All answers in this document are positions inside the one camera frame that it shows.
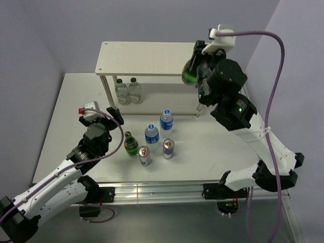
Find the green glass bottle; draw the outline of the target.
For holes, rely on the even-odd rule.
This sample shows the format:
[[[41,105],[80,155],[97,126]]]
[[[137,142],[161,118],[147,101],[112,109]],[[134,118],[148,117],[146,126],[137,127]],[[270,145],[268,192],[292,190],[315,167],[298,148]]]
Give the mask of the green glass bottle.
[[[188,60],[182,70],[182,82],[186,85],[195,85],[197,83],[198,61]]]
[[[132,136],[131,132],[129,131],[125,132],[124,148],[128,155],[131,156],[137,155],[139,150],[138,141]]]

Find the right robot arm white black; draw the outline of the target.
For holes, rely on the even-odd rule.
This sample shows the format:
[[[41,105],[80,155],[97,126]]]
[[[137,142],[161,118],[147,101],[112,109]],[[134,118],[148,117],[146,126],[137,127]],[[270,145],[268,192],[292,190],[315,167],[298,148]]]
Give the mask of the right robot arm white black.
[[[204,184],[203,197],[244,197],[247,188],[254,186],[269,192],[294,187],[298,179],[295,169],[302,166],[304,155],[286,148],[265,125],[254,104],[240,93],[247,76],[236,61],[227,59],[225,47],[208,51],[209,47],[203,40],[195,42],[182,79],[196,83],[199,103],[214,106],[211,116],[246,142],[259,161],[239,171],[225,172],[218,183]]]

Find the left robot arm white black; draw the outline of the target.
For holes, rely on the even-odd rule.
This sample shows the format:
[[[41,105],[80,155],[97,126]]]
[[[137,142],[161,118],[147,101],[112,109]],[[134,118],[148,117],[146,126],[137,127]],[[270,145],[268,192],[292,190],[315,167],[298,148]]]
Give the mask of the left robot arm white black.
[[[100,160],[111,156],[110,131],[121,128],[119,109],[104,113],[92,108],[79,109],[79,121],[87,127],[77,147],[49,175],[14,197],[1,199],[1,228],[12,242],[27,242],[38,227],[66,207],[99,198],[98,184],[86,173]]]

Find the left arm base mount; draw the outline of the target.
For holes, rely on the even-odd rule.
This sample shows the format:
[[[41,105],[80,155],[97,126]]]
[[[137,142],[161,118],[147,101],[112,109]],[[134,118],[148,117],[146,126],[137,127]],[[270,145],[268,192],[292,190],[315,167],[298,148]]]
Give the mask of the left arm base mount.
[[[114,187],[99,187],[90,190],[87,197],[81,201],[81,204],[79,205],[79,216],[82,219],[97,218],[103,208],[106,208],[106,203],[113,203],[114,196]]]

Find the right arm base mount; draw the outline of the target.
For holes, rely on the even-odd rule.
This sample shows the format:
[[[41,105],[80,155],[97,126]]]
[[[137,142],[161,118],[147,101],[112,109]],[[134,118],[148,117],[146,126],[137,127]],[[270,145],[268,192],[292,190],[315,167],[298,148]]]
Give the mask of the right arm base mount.
[[[232,191],[218,183],[205,183],[201,196],[206,200],[215,200],[220,215],[230,218],[240,213],[248,204],[250,189]]]

